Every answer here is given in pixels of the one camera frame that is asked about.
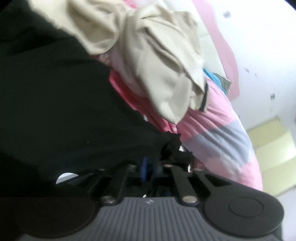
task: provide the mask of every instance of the pile of clothes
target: pile of clothes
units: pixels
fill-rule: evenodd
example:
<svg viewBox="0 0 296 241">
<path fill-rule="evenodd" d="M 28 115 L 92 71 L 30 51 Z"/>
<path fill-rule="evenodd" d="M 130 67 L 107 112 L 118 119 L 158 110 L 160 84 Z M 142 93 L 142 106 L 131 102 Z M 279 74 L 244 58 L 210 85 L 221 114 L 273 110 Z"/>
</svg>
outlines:
<svg viewBox="0 0 296 241">
<path fill-rule="evenodd" d="M 203 71 L 189 13 L 36 2 L 12 0 L 0 11 L 2 195 L 147 158 L 262 189 L 252 144 Z M 181 142 L 191 152 L 179 151 Z"/>
</svg>

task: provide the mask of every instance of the black cloth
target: black cloth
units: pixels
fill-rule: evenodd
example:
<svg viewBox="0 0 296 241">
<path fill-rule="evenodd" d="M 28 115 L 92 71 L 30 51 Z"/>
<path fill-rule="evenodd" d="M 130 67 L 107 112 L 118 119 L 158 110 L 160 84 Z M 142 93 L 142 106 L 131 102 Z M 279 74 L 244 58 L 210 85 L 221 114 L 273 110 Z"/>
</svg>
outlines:
<svg viewBox="0 0 296 241">
<path fill-rule="evenodd" d="M 294 9 L 296 9 L 296 0 L 286 0 Z"/>
<path fill-rule="evenodd" d="M 178 139 L 132 110 L 110 85 L 109 69 L 25 0 L 11 1 L 0 22 L 1 185 L 140 164 Z"/>
</svg>

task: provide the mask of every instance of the pink fabric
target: pink fabric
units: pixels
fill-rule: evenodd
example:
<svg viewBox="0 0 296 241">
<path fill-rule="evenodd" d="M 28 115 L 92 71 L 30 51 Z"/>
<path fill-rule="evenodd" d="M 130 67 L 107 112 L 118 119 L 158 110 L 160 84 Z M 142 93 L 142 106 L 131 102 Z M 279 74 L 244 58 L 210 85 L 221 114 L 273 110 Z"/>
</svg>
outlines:
<svg viewBox="0 0 296 241">
<path fill-rule="evenodd" d="M 203 23 L 205 24 L 222 62 L 226 77 L 232 82 L 227 97 L 230 101 L 240 95 L 239 91 L 239 71 L 235 56 L 223 38 L 217 26 L 214 10 L 207 0 L 192 0 Z"/>
<path fill-rule="evenodd" d="M 242 168 L 242 175 L 238 182 L 263 191 L 262 175 L 255 154 L 253 159 Z"/>
<path fill-rule="evenodd" d="M 226 95 L 214 82 L 206 79 L 209 87 L 207 112 L 188 110 L 183 120 L 177 124 L 177 129 L 181 132 L 181 141 L 205 131 L 229 125 L 236 120 Z"/>
<path fill-rule="evenodd" d="M 133 2 L 133 0 L 123 0 L 129 7 L 137 8 L 137 5 Z"/>
<path fill-rule="evenodd" d="M 193 167 L 262 190 L 262 177 L 251 141 L 231 103 L 206 77 L 207 112 L 188 110 L 177 124 L 182 144 L 193 152 Z"/>
</svg>

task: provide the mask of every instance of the blue fabric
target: blue fabric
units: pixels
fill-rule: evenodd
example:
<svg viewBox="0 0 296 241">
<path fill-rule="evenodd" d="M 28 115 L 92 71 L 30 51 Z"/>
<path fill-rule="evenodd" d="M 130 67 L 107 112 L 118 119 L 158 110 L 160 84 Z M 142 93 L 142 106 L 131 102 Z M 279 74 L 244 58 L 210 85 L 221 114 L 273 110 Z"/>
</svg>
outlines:
<svg viewBox="0 0 296 241">
<path fill-rule="evenodd" d="M 146 175 L 147 175 L 147 157 L 143 158 L 142 166 L 141 166 L 141 181 L 146 181 Z"/>
<path fill-rule="evenodd" d="M 203 71 L 219 87 L 219 89 L 222 90 L 224 94 L 226 94 L 226 90 L 224 90 L 222 87 L 221 80 L 212 72 L 207 71 L 206 69 L 204 69 Z"/>
</svg>

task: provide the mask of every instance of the logo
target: logo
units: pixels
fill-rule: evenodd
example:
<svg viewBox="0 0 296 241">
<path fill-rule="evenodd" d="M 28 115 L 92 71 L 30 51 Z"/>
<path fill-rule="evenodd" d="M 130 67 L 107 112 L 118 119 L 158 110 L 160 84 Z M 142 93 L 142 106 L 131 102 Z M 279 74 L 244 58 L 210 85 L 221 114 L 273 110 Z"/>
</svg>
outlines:
<svg viewBox="0 0 296 241">
<path fill-rule="evenodd" d="M 147 204 L 153 204 L 153 203 L 154 203 L 154 201 L 153 201 L 153 200 L 151 200 L 151 199 L 149 199 L 148 201 L 145 201 L 145 203 L 147 203 Z"/>
</svg>

